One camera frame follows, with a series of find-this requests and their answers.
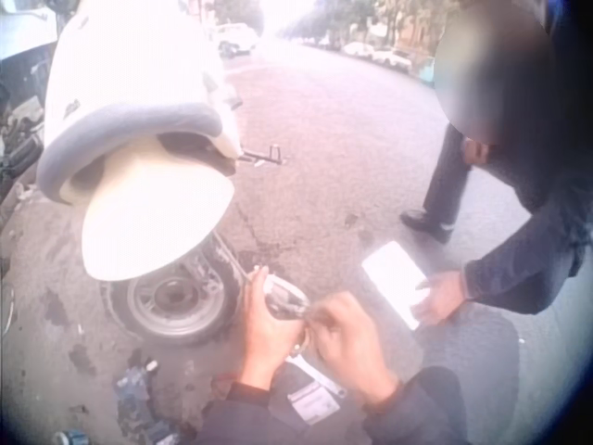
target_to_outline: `scooter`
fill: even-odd
[[[86,207],[84,267],[136,337],[195,344],[232,322],[248,277],[215,231],[229,177],[239,161],[283,163],[278,146],[241,146],[241,103],[176,1],[82,0],[60,35],[37,184]]]

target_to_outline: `black shoe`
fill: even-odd
[[[408,210],[399,215],[399,219],[416,232],[425,232],[441,244],[448,243],[453,233],[453,226],[437,222],[424,210]]]

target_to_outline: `jacket sleeve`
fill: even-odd
[[[373,445],[466,444],[465,408],[457,377],[448,369],[422,370],[364,423]]]
[[[590,243],[592,172],[579,169],[563,174],[548,201],[523,227],[481,260],[466,264],[469,299],[503,294],[551,267],[559,254]]]
[[[195,445],[262,445],[296,435],[270,414],[270,393],[234,384],[226,400],[211,403]]]

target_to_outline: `hand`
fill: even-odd
[[[246,358],[239,383],[269,390],[276,370],[299,341],[302,321],[276,320],[268,311],[263,285],[268,268],[260,269],[245,287]]]
[[[418,286],[430,287],[430,294],[413,306],[411,312],[421,324],[438,324],[447,319],[466,300],[461,272],[435,275]]]
[[[385,365],[375,324],[350,293],[317,304],[310,325],[323,360],[367,403],[380,403],[396,392],[399,383]]]
[[[490,146],[466,139],[463,143],[463,160],[467,165],[485,165],[488,162]]]

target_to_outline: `pavement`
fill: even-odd
[[[472,443],[535,440],[591,359],[590,252],[580,275],[537,316],[468,304],[448,323],[412,333],[365,277],[362,260],[390,240],[426,273],[480,258],[528,219],[512,190],[474,172],[456,232],[440,247],[398,220],[422,204],[447,123],[432,89],[362,60],[281,42],[226,65],[245,101],[238,110],[244,144],[263,151],[279,144],[288,159],[282,167],[242,166],[233,178],[236,194],[220,232],[244,266],[269,264],[312,299],[342,289],[356,294],[403,380],[435,364],[456,372]],[[82,216],[34,193],[2,234],[12,257],[6,281],[17,295],[17,320],[2,342],[5,426],[25,443],[47,443],[65,428],[95,443],[138,443],[112,385],[129,363],[151,357],[160,363],[158,414],[199,430],[215,392],[211,378],[240,366],[239,324],[193,348],[129,337],[106,310],[105,287],[82,267]],[[285,394],[308,382],[286,365],[271,409],[292,415]],[[348,399],[305,431],[304,443],[368,444],[362,419]]]

